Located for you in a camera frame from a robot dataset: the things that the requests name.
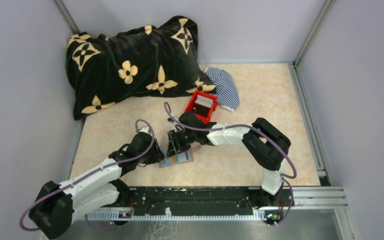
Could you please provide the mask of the black card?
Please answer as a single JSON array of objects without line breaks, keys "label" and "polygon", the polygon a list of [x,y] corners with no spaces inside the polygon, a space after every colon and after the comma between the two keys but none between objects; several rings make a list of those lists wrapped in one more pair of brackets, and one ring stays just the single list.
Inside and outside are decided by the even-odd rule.
[{"label": "black card", "polygon": [[211,104],[206,104],[206,103],[199,103],[195,102],[193,104],[192,110],[196,115],[202,116],[202,117],[207,117],[210,113],[212,105]]}]

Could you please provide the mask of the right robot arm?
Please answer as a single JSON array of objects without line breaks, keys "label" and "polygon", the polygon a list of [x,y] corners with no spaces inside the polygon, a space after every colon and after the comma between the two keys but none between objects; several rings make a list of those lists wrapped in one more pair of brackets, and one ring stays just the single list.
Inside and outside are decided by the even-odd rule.
[{"label": "right robot arm", "polygon": [[282,167],[291,141],[266,119],[258,117],[251,124],[208,123],[198,119],[192,112],[180,117],[169,117],[174,125],[168,135],[166,158],[190,150],[191,145],[202,146],[243,146],[263,169],[263,177],[256,199],[266,203],[280,199],[284,176]]}]

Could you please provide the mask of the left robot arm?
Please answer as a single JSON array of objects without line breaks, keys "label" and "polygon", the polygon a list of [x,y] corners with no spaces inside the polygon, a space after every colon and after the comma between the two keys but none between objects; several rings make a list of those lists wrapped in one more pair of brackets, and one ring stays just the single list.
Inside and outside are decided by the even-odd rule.
[{"label": "left robot arm", "polygon": [[163,157],[157,140],[147,131],[139,131],[130,143],[83,174],[60,183],[45,183],[28,210],[28,218],[53,240],[72,223],[101,207],[113,204],[131,207],[133,197],[121,177],[138,165],[158,163]]}]

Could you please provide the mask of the pink leather card holder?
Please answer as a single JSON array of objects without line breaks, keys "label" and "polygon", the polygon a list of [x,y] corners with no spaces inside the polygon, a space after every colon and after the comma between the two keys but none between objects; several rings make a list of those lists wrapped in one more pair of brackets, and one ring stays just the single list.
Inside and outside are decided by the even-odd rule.
[{"label": "pink leather card holder", "polygon": [[159,148],[164,155],[164,158],[162,159],[162,161],[158,163],[159,168],[166,168],[166,167],[190,163],[194,161],[193,152],[191,149],[186,152],[167,158],[165,157],[165,154],[167,153],[167,151],[165,150],[165,147],[163,145],[160,145]]}]

